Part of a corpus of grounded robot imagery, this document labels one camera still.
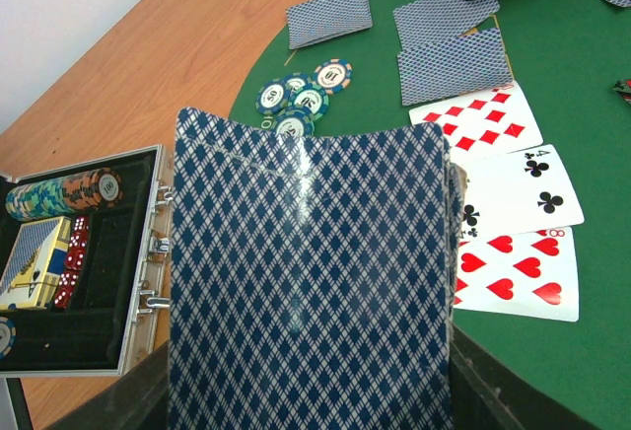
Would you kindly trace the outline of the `deck of playing cards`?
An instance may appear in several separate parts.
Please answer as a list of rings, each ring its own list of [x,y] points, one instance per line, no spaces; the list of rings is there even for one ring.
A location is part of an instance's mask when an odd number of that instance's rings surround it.
[[[172,429],[449,429],[462,189],[441,128],[178,115]]]

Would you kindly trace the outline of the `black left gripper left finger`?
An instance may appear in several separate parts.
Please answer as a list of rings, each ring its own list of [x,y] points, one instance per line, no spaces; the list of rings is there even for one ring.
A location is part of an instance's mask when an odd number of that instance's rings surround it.
[[[48,429],[167,429],[169,344]]]

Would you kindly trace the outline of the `white blue chip stack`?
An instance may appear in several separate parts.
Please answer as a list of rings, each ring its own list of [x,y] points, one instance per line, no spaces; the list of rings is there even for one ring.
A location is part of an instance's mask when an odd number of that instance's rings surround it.
[[[306,107],[290,107],[277,116],[272,130],[298,137],[312,136],[315,132],[312,112]]]

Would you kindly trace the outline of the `four of clubs card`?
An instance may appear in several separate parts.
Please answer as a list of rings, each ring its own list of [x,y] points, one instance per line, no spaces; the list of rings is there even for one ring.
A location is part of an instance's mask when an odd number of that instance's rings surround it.
[[[585,221],[551,144],[473,161],[463,168],[467,184],[460,238],[465,242]]]

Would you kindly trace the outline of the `blue orange ten chip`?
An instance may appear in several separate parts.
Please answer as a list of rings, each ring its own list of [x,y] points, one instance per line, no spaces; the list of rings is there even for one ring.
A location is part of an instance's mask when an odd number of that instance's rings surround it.
[[[345,90],[353,78],[353,68],[346,59],[331,58],[322,62],[314,72],[315,82],[328,95]]]

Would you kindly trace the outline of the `eight of hearts card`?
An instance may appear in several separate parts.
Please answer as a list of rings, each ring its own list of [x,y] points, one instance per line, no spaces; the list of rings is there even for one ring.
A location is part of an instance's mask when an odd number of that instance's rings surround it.
[[[579,278],[570,227],[463,242],[458,248],[459,309],[575,323]]]

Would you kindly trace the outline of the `ten of diamonds card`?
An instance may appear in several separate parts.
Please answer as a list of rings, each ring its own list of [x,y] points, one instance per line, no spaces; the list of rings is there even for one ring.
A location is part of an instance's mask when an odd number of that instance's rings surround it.
[[[451,159],[465,164],[542,143],[542,135],[520,85],[476,91],[409,111],[410,122],[442,127]]]

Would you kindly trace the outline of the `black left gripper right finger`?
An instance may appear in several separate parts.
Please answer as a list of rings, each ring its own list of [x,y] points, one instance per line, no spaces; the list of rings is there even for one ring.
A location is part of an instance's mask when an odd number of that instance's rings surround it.
[[[581,324],[459,323],[457,429],[608,429],[611,353]]]

